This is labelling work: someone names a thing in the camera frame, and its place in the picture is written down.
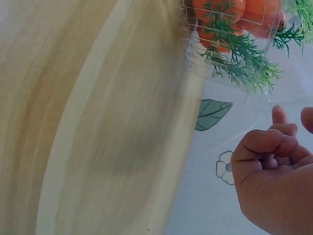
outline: wood grain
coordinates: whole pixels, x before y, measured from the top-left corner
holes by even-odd
[[[175,0],[0,0],[0,234],[160,235],[204,81]]]

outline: leaf print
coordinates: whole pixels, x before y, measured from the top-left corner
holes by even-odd
[[[196,130],[206,131],[210,129],[227,114],[232,106],[233,103],[230,102],[221,102],[212,99],[202,100]]]

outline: flower print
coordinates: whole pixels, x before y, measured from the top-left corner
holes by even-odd
[[[234,178],[230,164],[232,154],[232,151],[226,151],[220,155],[219,160],[216,162],[216,176],[229,185],[234,185]]]

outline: green herb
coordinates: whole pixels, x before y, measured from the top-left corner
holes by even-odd
[[[204,5],[208,10],[212,9],[212,1],[208,0]],[[224,14],[232,4],[224,2],[215,5],[216,10],[209,12],[208,23],[205,23],[204,33],[214,33],[215,42],[229,49],[230,59],[223,59],[215,45],[207,49],[206,53],[199,53],[203,58],[211,61],[213,65],[212,76],[227,76],[228,79],[237,85],[243,85],[247,91],[264,91],[273,89],[273,79],[279,80],[280,71],[277,64],[268,63],[263,50],[259,50],[255,40],[250,35],[234,35],[234,22]]]
[[[313,0],[296,0],[287,8],[287,12],[300,18],[301,26],[298,35],[304,36],[304,41],[313,43]]]
[[[294,23],[289,29],[280,29],[276,32],[275,37],[273,38],[273,47],[283,50],[287,49],[288,58],[290,55],[290,48],[288,43],[291,41],[295,41],[301,48],[303,53],[303,40],[305,39],[304,31],[301,31],[300,28],[295,28]]]

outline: child's hand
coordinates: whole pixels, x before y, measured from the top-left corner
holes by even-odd
[[[272,110],[267,131],[246,134],[232,156],[232,171],[243,214],[273,235],[313,234],[313,155],[298,144],[297,126],[285,111]],[[313,108],[302,111],[313,132]]]

